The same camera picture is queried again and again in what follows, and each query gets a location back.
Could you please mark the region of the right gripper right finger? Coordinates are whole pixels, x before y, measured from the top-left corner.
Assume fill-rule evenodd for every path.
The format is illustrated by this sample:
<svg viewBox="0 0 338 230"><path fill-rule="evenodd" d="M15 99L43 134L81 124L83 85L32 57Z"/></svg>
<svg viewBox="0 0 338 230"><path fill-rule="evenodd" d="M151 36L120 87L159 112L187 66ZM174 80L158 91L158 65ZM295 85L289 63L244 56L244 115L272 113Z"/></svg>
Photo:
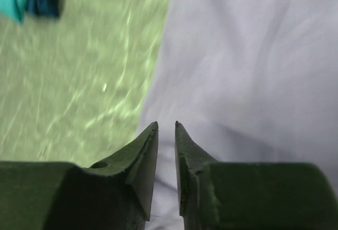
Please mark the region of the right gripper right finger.
<svg viewBox="0 0 338 230"><path fill-rule="evenodd" d="M220 162L179 122L175 161L185 229L337 229L337 199L313 164Z"/></svg>

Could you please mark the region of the purple t shirt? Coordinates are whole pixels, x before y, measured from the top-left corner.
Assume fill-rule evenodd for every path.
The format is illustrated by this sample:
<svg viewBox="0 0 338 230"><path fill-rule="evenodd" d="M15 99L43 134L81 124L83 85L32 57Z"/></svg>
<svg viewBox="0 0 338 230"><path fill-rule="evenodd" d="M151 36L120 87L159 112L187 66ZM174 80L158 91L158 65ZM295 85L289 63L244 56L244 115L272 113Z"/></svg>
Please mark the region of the purple t shirt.
<svg viewBox="0 0 338 230"><path fill-rule="evenodd" d="M139 130L159 124L147 229L183 229L174 124L222 161L306 161L337 189L337 0L170 0Z"/></svg>

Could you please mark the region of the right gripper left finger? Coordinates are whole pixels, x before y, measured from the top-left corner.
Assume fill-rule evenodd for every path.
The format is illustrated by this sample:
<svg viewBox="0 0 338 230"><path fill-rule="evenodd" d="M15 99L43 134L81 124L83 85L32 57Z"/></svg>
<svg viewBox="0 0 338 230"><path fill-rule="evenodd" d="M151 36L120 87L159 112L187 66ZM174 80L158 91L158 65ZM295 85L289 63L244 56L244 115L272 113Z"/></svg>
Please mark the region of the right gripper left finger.
<svg viewBox="0 0 338 230"><path fill-rule="evenodd" d="M1 162L1 229L144 229L151 214L158 124L88 168Z"/></svg>

